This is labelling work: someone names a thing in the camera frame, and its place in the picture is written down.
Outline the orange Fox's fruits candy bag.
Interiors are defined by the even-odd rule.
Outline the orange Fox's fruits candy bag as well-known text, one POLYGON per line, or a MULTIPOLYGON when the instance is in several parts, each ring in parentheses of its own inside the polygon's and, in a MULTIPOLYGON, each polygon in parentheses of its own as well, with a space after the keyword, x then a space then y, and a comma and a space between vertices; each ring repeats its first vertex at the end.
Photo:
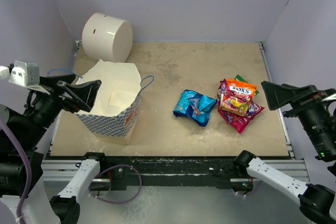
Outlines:
POLYGON ((257 86, 251 83, 228 79, 220 108, 241 116, 247 115, 247 109, 255 96, 257 86))

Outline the green Fox's candy bag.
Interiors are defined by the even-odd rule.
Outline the green Fox's candy bag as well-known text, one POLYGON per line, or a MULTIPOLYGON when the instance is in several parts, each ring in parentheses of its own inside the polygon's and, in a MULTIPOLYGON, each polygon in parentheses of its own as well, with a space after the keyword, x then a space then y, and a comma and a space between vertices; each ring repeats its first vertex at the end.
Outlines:
POLYGON ((245 83, 249 83, 246 79, 244 79, 241 75, 237 74, 234 78, 235 80, 241 81, 241 82, 245 82, 245 83))

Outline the blue checkered paper bag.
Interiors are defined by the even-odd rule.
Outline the blue checkered paper bag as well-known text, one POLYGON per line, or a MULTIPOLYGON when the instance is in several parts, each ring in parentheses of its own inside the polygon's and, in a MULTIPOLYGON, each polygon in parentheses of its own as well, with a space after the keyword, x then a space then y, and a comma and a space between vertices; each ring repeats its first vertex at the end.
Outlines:
POLYGON ((134 63, 103 60, 77 60, 78 84, 101 80, 102 84, 90 112, 61 112, 53 144, 100 140, 128 145, 131 141, 141 102, 141 94, 154 81, 141 77, 134 63))

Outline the red Real snack bag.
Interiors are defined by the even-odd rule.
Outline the red Real snack bag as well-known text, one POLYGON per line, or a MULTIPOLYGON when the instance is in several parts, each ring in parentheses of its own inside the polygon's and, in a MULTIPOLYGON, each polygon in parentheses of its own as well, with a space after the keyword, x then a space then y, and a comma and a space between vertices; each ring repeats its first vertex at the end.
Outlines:
POLYGON ((220 108, 220 105, 218 102, 217 104, 218 104, 217 111, 220 114, 220 116, 224 119, 226 124, 229 124, 232 127, 234 127, 238 133, 242 133, 244 129, 247 127, 247 125, 249 124, 249 122, 253 120, 254 117, 257 116, 264 109, 263 106, 259 105, 260 110, 257 114, 252 115, 252 116, 248 116, 248 115, 241 116, 241 115, 238 115, 232 112, 224 111, 220 108))

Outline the teal blue snack bag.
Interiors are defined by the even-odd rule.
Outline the teal blue snack bag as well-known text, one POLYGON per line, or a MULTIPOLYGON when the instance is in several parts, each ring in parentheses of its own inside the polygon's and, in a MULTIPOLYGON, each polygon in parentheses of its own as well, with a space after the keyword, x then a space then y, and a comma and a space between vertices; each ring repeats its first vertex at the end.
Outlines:
POLYGON ((199 126, 205 127, 210 119, 211 111, 217 100, 193 90, 184 90, 173 110, 176 117, 186 117, 192 119, 199 126), (199 99, 199 109, 202 113, 197 117, 192 117, 193 109, 189 103, 189 98, 199 99))

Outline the purple Fox's berries candy bag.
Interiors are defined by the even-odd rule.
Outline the purple Fox's berries candy bag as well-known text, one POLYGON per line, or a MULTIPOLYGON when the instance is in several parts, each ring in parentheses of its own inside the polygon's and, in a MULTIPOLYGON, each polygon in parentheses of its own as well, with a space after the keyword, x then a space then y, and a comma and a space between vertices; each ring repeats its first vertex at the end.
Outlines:
POLYGON ((260 107, 257 103, 255 103, 254 101, 251 101, 248 110, 247 110, 247 115, 248 116, 252 116, 255 115, 259 112, 260 107))

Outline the blue M&M's snack bag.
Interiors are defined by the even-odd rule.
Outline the blue M&M's snack bag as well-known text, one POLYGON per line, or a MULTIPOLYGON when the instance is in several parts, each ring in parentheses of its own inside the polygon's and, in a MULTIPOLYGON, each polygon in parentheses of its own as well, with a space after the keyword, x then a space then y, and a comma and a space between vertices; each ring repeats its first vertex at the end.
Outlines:
POLYGON ((192 117, 199 116, 202 113, 202 111, 199 109, 200 100, 198 98, 189 98, 188 101, 193 109, 192 117))

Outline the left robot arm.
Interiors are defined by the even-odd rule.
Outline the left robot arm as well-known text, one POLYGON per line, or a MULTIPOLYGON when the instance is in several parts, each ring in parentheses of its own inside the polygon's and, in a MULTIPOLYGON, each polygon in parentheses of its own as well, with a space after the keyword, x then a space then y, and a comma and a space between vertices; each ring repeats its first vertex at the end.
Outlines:
POLYGON ((37 144, 61 111, 90 112, 100 80, 73 84, 74 74, 40 77, 29 87, 25 111, 1 106, 1 202, 18 223, 77 223, 92 180, 108 172, 104 153, 88 152, 70 183, 48 198, 37 144))

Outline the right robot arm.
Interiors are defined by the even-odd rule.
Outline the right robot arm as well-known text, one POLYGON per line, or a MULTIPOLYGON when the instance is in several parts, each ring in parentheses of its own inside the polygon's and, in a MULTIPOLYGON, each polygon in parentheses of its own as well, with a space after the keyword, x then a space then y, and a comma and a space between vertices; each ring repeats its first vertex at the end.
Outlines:
MULTIPOLYGON (((335 89, 319 90, 313 85, 295 87, 288 84, 262 82, 270 110, 290 105, 285 118, 298 118, 317 152, 316 159, 335 162, 335 89)), ((291 199, 312 223, 335 223, 335 191, 313 184, 304 161, 262 160, 249 151, 242 151, 233 160, 238 177, 250 177, 278 190, 291 199)))

